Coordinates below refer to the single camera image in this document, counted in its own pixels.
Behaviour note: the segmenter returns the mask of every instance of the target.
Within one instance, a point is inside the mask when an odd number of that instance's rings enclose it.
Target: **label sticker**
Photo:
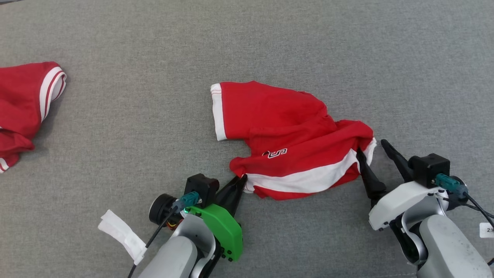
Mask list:
[[[490,223],[480,223],[480,237],[494,237],[494,228]]]
[[[180,211],[180,215],[185,218],[187,216],[187,212],[185,212],[185,210],[181,210]]]

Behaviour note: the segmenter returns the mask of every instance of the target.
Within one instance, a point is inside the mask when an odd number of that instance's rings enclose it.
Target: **gray robot arm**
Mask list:
[[[216,248],[204,221],[187,215],[139,278],[199,278],[205,265],[220,255]]]
[[[455,206],[444,198],[453,196],[436,186],[434,179],[438,174],[449,176],[449,160],[430,154],[407,161],[386,140],[381,144],[405,183],[386,192],[385,184],[367,165],[363,152],[358,151],[362,179],[371,200],[372,228],[391,228],[405,257],[417,266],[419,278],[493,277],[482,256],[445,214]],[[464,185],[459,178],[452,178]]]

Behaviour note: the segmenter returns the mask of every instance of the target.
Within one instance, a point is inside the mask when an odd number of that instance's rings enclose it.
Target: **gray fabric surface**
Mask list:
[[[179,195],[196,173],[225,184],[230,159],[249,154],[242,141],[215,140],[209,86],[221,81],[307,91],[406,157],[445,156],[494,211],[493,26],[491,0],[0,6],[0,67],[54,60],[70,78],[36,150],[0,176],[0,277],[126,277],[132,261],[99,217],[112,209],[147,239],[157,195]],[[399,183],[380,147],[373,168]],[[371,230],[369,207],[360,179],[299,200],[245,195],[244,254],[211,277],[414,277],[391,231]],[[449,216],[485,259],[494,255],[494,241],[479,238],[480,213]]]

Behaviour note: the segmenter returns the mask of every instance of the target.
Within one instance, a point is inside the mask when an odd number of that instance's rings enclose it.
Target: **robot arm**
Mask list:
[[[371,227],[379,231],[391,228],[407,260],[417,266],[419,278],[492,277],[482,256],[445,214],[468,201],[435,184],[438,177],[450,179],[450,161],[437,154],[407,161],[388,141],[381,144],[405,183],[387,192],[358,151],[362,180],[371,201]],[[458,188],[466,189],[459,178],[451,178]]]
[[[207,278],[220,258],[237,261],[242,229],[233,217],[246,182],[246,175],[235,177],[218,191],[216,179],[202,174],[188,178],[184,193],[198,192],[201,202],[170,217],[167,226],[173,234],[139,278]],[[160,195],[149,210],[151,222],[168,217],[175,199]]]

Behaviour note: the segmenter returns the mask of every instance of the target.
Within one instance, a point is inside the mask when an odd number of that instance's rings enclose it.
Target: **cable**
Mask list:
[[[134,274],[135,267],[137,267],[137,265],[133,265],[133,266],[132,266],[132,269],[131,269],[131,270],[130,270],[130,272],[128,273],[127,278],[131,278],[131,277],[132,277],[132,274]]]
[[[470,205],[470,204],[465,204],[465,203],[462,203],[462,202],[458,202],[458,201],[456,201],[456,200],[451,200],[451,199],[449,199],[449,198],[443,198],[443,200],[444,200],[444,201],[448,201],[448,202],[450,202],[450,203],[455,203],[455,204],[458,204],[458,205],[460,205],[460,206],[465,206],[465,207],[468,207],[468,208],[474,209],[474,210],[476,210],[476,211],[480,211],[480,209],[479,209],[479,208],[477,208],[476,206],[472,206],[472,205]],[[487,213],[487,215],[488,215],[490,218],[493,218],[493,219],[494,219],[494,215],[493,215],[493,214],[490,214],[490,213],[488,213],[487,211],[486,211],[486,213]]]
[[[485,218],[487,219],[487,221],[491,224],[491,226],[494,228],[494,221],[487,215],[487,212],[472,198],[472,196],[470,196],[468,193],[464,192],[463,195],[465,197],[468,198],[468,200],[470,200],[470,202],[472,202],[472,204],[474,206],[476,206],[477,208],[479,208],[480,212],[485,216]]]
[[[163,222],[161,222],[161,224],[158,226],[158,228],[156,229],[156,231],[154,232],[154,234],[151,236],[151,238],[149,239],[148,243],[146,244],[146,248],[149,247],[149,245],[151,245],[151,242],[153,242],[153,240],[155,239],[155,237],[158,235],[158,233],[161,231],[161,228],[163,228],[164,225],[166,225],[166,222],[168,221],[168,219],[174,214],[177,212],[177,209],[178,207],[177,206],[174,206],[170,212],[168,212],[168,215],[165,217],[165,219],[163,220]]]
[[[177,206],[174,206],[170,212],[168,213],[168,215],[165,217],[165,219],[163,220],[163,222],[161,222],[161,224],[158,226],[158,228],[156,229],[156,231],[154,232],[154,234],[151,236],[151,238],[149,239],[148,243],[146,244],[146,249],[149,247],[149,245],[151,245],[151,242],[153,242],[153,240],[156,238],[156,236],[158,235],[158,233],[161,231],[161,228],[163,228],[164,225],[166,225],[166,222],[168,221],[168,219],[174,214],[176,213],[178,210],[178,207]],[[136,268],[136,265],[133,265],[132,266],[132,269],[130,270],[130,272],[128,273],[128,276],[127,278],[131,278],[132,275],[134,274],[134,271],[135,271],[135,268]]]

